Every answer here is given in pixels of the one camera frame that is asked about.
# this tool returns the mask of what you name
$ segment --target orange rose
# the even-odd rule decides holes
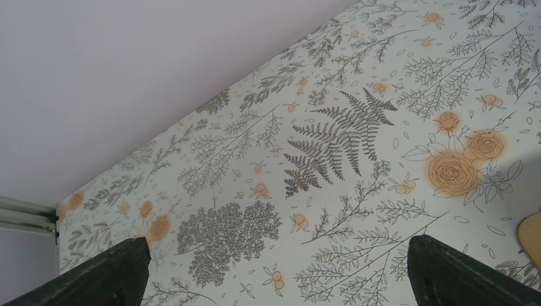
[[[66,213],[68,212],[68,209],[64,205],[60,204],[58,205],[58,208],[56,211],[58,213],[58,222],[62,223],[64,219],[66,218]]]
[[[149,240],[153,242],[160,241],[167,236],[171,228],[171,220],[167,215],[158,217],[153,223],[149,231]]]
[[[478,172],[471,161],[453,152],[434,158],[428,166],[428,175],[434,186],[453,196],[466,194],[478,184]]]
[[[501,154],[503,143],[492,133],[476,134],[468,140],[464,156],[468,159],[490,159]]]
[[[141,206],[141,217],[146,218],[152,212],[152,201],[145,201],[143,206]]]
[[[74,210],[77,209],[81,204],[83,204],[84,200],[84,193],[77,192],[74,193],[73,196],[71,196],[70,201],[68,202],[68,209]]]
[[[447,132],[456,128],[459,120],[458,116],[453,112],[445,112],[440,115],[440,119],[436,120],[440,124],[440,129],[444,129]]]

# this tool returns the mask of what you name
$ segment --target wooden object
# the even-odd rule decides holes
[[[4,306],[139,306],[150,260],[145,238],[127,239]]]
[[[408,275],[417,305],[541,305],[541,293],[428,235],[410,240]]]
[[[541,212],[531,215],[519,224],[517,237],[533,264],[541,267]]]

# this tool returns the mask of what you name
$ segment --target white ceiling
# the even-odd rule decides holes
[[[55,206],[355,2],[0,1],[0,195]]]

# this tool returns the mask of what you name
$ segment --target floral wallpaper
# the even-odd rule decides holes
[[[60,203],[62,271],[146,237],[143,305],[413,306],[427,233],[541,290],[540,18],[358,2]]]

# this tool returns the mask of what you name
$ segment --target sprig illustration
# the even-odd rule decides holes
[[[521,96],[528,89],[534,86],[541,89],[541,64],[539,49],[537,49],[533,56],[531,56],[530,67],[526,69],[520,67],[515,72],[513,78],[507,82],[507,94],[509,96],[517,97],[515,100],[515,103],[517,103]]]
[[[229,137],[201,136],[191,143],[191,151],[196,154],[200,166],[181,171],[177,181],[191,197],[206,187],[216,186],[224,175],[232,159],[240,160],[246,156],[248,150],[255,146],[269,148],[274,145],[276,135],[281,125],[281,117],[274,115],[275,106],[263,116],[255,111],[244,112],[238,121],[224,128]],[[252,128],[263,119],[269,120],[263,132],[256,135]]]
[[[71,269],[78,263],[87,261],[95,255],[111,248],[111,227],[119,220],[111,223],[97,222],[92,226],[83,224],[80,229],[71,232],[68,240],[70,255],[62,258],[61,270]]]
[[[205,104],[199,106],[195,111],[198,113],[208,112],[209,115],[212,115],[217,113],[227,104],[229,104],[229,88],[220,92],[218,95],[205,102]]]
[[[105,200],[104,203],[106,205],[113,206],[122,196],[127,196],[137,189],[142,181],[143,172],[133,178],[129,174],[123,175],[118,180],[113,181],[108,188],[98,191],[94,195],[94,198],[90,198],[83,204],[83,207],[85,209],[95,210],[99,207],[102,200]]]
[[[387,288],[387,274],[395,274],[397,280],[400,280],[406,273],[404,266],[407,265],[407,254],[404,253],[404,245],[411,237],[426,232],[430,225],[445,214],[436,217],[430,215],[432,221],[406,238],[399,237],[397,233],[390,234],[388,229],[376,228],[368,231],[375,237],[374,240],[368,240],[372,243],[369,247],[332,246],[330,249],[320,249],[313,256],[316,263],[294,277],[299,283],[301,297],[314,303],[331,302],[333,291],[337,289],[344,298],[344,305],[357,302],[360,305],[381,305],[387,301],[383,295]],[[361,242],[365,244],[366,240],[363,238]],[[363,276],[367,268],[374,272]]]
[[[366,22],[368,29],[372,34],[382,35],[385,31],[392,29],[392,23],[399,17],[406,15],[407,13],[415,13],[414,11],[406,11],[399,7],[397,3],[383,4],[378,3],[378,0],[364,0],[348,8],[347,12],[352,14],[359,14],[361,21]]]
[[[143,166],[151,163],[152,153],[154,153],[155,140],[151,140],[139,149],[133,151],[130,155],[124,157],[119,162],[119,168],[122,171],[133,171],[137,166]]]
[[[255,202],[241,211],[236,203],[216,210],[200,208],[179,227],[177,255],[194,252],[189,274],[196,284],[220,286],[231,261],[259,258],[265,249],[264,238],[278,239],[282,225],[274,205]]]
[[[160,282],[152,282],[153,294],[147,295],[141,301],[141,306],[163,305],[164,303],[175,301],[175,305],[182,306],[189,302],[195,302],[199,298],[205,298],[217,305],[216,302],[208,296],[195,293],[189,289],[189,283],[179,277],[171,277],[170,285],[164,288]]]
[[[468,29],[476,29],[482,24],[491,28],[496,24],[505,22],[503,15],[496,10],[497,6],[506,6],[508,4],[516,4],[522,8],[528,6],[537,6],[538,0],[468,0],[468,4],[460,5],[460,19],[469,17]]]
[[[152,167],[151,172],[149,173],[149,176],[145,180],[145,184],[143,187],[145,187],[150,179],[151,176],[156,174],[158,170],[167,168],[171,166],[171,163],[167,161],[167,158],[171,156],[172,154],[178,154],[181,152],[181,145],[185,142],[188,142],[191,138],[191,134],[195,131],[199,131],[207,126],[207,119],[201,119],[196,124],[190,124],[189,127],[184,131],[184,134],[178,138],[176,135],[173,135],[171,139],[169,140],[169,146],[168,147],[161,147],[158,149],[156,153],[156,157],[154,158],[154,166]]]
[[[342,88],[347,84],[347,74],[350,71],[354,75],[363,74],[362,64],[372,51],[374,51],[374,57],[378,59],[378,62],[383,62],[385,51],[394,43],[395,37],[412,31],[417,30],[404,31],[382,39],[378,39],[376,36],[370,36],[366,39],[361,38],[353,42],[351,46],[354,49],[354,53],[349,55],[341,54],[332,60],[332,62],[339,64],[340,68],[335,73],[327,73],[317,81],[315,85],[321,87],[321,89],[312,91],[308,96],[308,104],[314,106],[324,104],[329,93],[328,87],[335,84],[336,87]]]
[[[263,78],[258,87],[261,91],[247,94],[241,104],[241,110],[244,111],[254,104],[265,101],[272,92],[281,92],[285,87],[291,86],[295,82],[294,74],[306,66],[303,61],[292,62],[281,67],[277,74]]]
[[[327,237],[330,242],[337,242],[338,239],[345,241],[348,236],[353,234],[353,228],[350,226],[350,221],[354,218],[358,218],[361,221],[367,216],[373,214],[372,210],[361,208],[362,202],[367,200],[367,197],[375,196],[386,185],[384,181],[379,180],[381,177],[389,175],[390,166],[388,161],[379,161],[374,163],[374,170],[371,174],[372,182],[368,182],[365,186],[364,181],[358,182],[355,186],[355,198],[356,203],[352,203],[352,199],[347,195],[340,196],[340,202],[342,208],[335,221],[330,224],[330,214],[327,209],[323,209],[323,214],[320,216],[321,221],[316,224],[312,232],[312,239],[302,244],[318,240],[322,237]]]
[[[502,39],[508,33],[515,31],[519,26],[513,27],[501,35],[493,35],[489,31],[475,32],[468,36],[466,42],[452,47],[448,52],[453,56],[464,55],[460,58],[420,58],[408,62],[404,67],[406,76],[415,76],[415,81],[427,86],[425,89],[403,91],[397,100],[398,105],[406,105],[409,111],[415,112],[423,119],[429,119],[434,113],[445,107],[453,108],[461,105],[464,97],[470,91],[468,81],[474,77],[487,78],[495,66],[489,47]],[[492,40],[484,48],[480,42]]]
[[[390,102],[376,99],[364,89],[365,101],[357,99],[346,92],[341,92],[348,99],[351,108],[323,108],[312,112],[321,113],[334,120],[332,124],[312,124],[306,127],[294,126],[293,129],[312,140],[288,140],[288,143],[299,149],[304,155],[284,156],[297,169],[285,170],[291,176],[285,180],[286,196],[293,196],[300,189],[307,191],[310,186],[321,188],[316,174],[332,184],[329,172],[344,180],[342,162],[347,159],[353,170],[360,175],[359,149],[372,161],[377,160],[374,138],[382,124],[393,126],[384,111],[396,111]]]

